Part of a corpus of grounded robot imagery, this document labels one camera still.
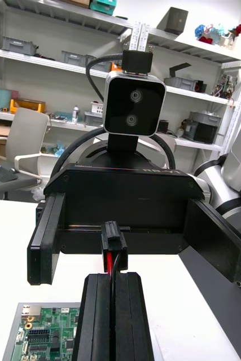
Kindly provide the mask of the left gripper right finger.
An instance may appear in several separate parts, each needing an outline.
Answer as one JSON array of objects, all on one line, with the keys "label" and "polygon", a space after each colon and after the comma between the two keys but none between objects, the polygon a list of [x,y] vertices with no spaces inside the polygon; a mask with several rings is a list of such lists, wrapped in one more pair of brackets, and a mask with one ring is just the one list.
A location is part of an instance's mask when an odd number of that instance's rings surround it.
[{"label": "left gripper right finger", "polygon": [[116,274],[115,359],[154,360],[141,277]]}]

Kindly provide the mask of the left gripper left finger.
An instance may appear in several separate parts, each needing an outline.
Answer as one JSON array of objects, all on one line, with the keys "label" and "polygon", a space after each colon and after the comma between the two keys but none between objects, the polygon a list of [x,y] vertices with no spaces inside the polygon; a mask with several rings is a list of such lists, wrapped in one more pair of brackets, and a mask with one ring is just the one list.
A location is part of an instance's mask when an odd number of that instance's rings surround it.
[{"label": "left gripper left finger", "polygon": [[109,360],[110,276],[90,274],[82,292],[73,360]]}]

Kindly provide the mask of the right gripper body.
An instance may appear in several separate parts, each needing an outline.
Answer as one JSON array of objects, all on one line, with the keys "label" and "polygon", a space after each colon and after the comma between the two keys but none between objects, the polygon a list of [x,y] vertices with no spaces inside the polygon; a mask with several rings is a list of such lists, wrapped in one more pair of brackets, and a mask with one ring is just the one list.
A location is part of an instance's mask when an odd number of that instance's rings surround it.
[{"label": "right gripper body", "polygon": [[130,254],[178,253],[189,200],[205,202],[195,179],[179,170],[68,164],[45,188],[65,194],[60,253],[101,254],[102,233],[114,221]]}]

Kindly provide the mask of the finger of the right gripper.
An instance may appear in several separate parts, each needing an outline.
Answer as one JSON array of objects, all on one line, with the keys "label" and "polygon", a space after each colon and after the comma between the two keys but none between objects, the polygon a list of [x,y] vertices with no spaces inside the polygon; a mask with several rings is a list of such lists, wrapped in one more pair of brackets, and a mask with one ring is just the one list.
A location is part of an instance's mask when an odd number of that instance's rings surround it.
[{"label": "finger of the right gripper", "polygon": [[65,194],[50,195],[43,206],[27,247],[27,280],[31,285],[51,285],[62,248]]},{"label": "finger of the right gripper", "polygon": [[228,281],[241,283],[241,233],[201,200],[189,200],[183,237]]}]

